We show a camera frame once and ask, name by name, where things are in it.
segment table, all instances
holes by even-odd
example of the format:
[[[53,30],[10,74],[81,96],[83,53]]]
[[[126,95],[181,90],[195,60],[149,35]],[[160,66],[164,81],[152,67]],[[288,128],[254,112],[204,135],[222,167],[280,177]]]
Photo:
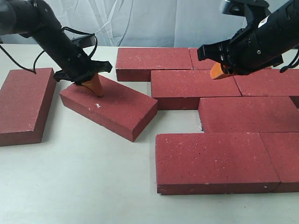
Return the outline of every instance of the table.
[[[3,47],[32,67],[38,45]],[[289,63],[296,52],[284,54]],[[115,66],[117,47],[94,59]],[[59,67],[44,54],[37,67]],[[18,67],[0,52],[0,85]],[[115,68],[102,75],[116,80]],[[291,224],[299,194],[161,196],[157,194],[155,135],[198,133],[197,111],[159,111],[135,143],[64,107],[57,84],[43,142],[0,147],[1,224]],[[150,83],[124,85],[150,95]]]

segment white curtain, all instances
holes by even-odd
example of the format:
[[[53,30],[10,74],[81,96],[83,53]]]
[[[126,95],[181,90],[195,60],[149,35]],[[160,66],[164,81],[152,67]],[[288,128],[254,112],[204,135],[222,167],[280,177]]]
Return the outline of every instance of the white curtain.
[[[287,0],[268,0],[276,10]],[[223,15],[221,0],[46,0],[63,26],[96,33],[101,46],[199,47],[222,41],[244,26]],[[4,43],[34,43],[18,35]]]

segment white backdrop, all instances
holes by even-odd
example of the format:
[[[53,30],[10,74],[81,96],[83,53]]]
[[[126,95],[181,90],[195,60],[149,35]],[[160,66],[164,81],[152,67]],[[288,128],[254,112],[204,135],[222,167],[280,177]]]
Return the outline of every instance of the white backdrop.
[[[46,0],[63,26],[96,33],[101,46],[199,47],[231,38],[244,19],[221,0]],[[274,11],[287,0],[268,0]],[[35,43],[18,35],[4,43]]]

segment white table surface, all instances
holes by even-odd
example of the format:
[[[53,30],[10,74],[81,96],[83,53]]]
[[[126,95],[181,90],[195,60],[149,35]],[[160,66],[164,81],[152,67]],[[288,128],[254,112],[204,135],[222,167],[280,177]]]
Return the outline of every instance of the white table surface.
[[[2,45],[32,67],[38,45]],[[284,55],[286,62],[295,52]],[[117,48],[95,60],[115,66]],[[37,67],[59,67],[45,54]],[[0,52],[0,85],[17,69]],[[103,75],[116,80],[115,68]],[[135,143],[64,107],[57,84],[43,142],[0,147],[1,224],[292,224],[299,194],[161,196],[156,190],[155,135],[198,133],[197,111],[159,111]],[[150,95],[149,83],[124,85]]]

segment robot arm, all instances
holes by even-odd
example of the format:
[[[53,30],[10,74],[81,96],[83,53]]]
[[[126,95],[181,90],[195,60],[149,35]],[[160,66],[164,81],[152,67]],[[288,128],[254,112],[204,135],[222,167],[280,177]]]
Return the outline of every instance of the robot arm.
[[[67,80],[84,85],[96,95],[103,95],[98,72],[110,72],[109,62],[91,60],[83,49],[72,42],[43,0],[0,0],[0,35],[20,34],[32,37],[61,67],[54,75],[56,81]]]
[[[198,49],[200,61],[217,62],[211,70],[213,79],[278,66],[283,63],[282,54],[299,45],[299,0],[289,0],[272,14],[268,7],[264,0],[223,0],[221,12],[245,17],[247,27],[230,40]],[[281,72],[297,65],[293,63]]]

